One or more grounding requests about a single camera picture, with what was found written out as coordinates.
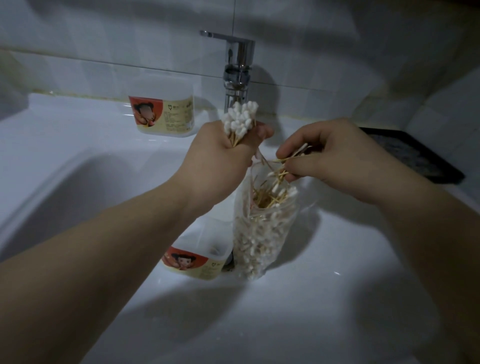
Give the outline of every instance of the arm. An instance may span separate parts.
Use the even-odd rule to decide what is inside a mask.
[[[285,158],[303,143],[323,152],[285,163],[293,181],[313,176],[380,208],[400,248],[464,350],[480,363],[480,217],[404,166],[347,120],[302,127],[279,148]]]
[[[259,125],[235,148],[220,122],[204,125],[178,172],[0,264],[0,362],[77,363],[167,248],[242,181]]]

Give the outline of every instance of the white sink basin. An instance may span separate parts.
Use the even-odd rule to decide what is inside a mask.
[[[0,160],[1,259],[164,182],[192,139],[139,134],[115,103],[68,99],[88,111],[66,122],[59,98],[33,98],[0,125],[2,151],[36,148]],[[435,338],[436,310],[378,211],[318,181],[300,188],[302,211],[264,277],[205,282],[158,265],[83,363],[400,363]]]

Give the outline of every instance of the red label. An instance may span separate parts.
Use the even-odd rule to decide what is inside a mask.
[[[167,252],[162,257],[162,262],[172,268],[178,270],[188,270],[199,268],[208,261],[208,258],[203,255],[187,252],[173,247],[169,247]]]
[[[163,111],[163,100],[156,98],[132,97],[130,105],[132,106],[133,116],[137,125],[145,127],[154,126],[160,118]]]

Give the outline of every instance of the chrome faucet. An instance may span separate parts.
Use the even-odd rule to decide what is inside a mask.
[[[205,30],[201,30],[200,35],[227,41],[225,52],[227,64],[223,71],[223,86],[225,87],[224,112],[227,112],[228,108],[231,108],[236,101],[241,104],[247,102],[248,84],[250,81],[249,71],[253,63],[255,41],[211,33]]]

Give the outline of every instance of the cartoon character on label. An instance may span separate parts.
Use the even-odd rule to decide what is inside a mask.
[[[197,259],[195,256],[187,254],[173,253],[171,256],[173,259],[175,259],[175,262],[172,265],[175,268],[178,268],[178,270],[187,270],[192,268],[194,260]]]
[[[153,104],[151,102],[141,102],[133,106],[140,114],[137,120],[142,125],[154,126],[156,115],[153,112]]]

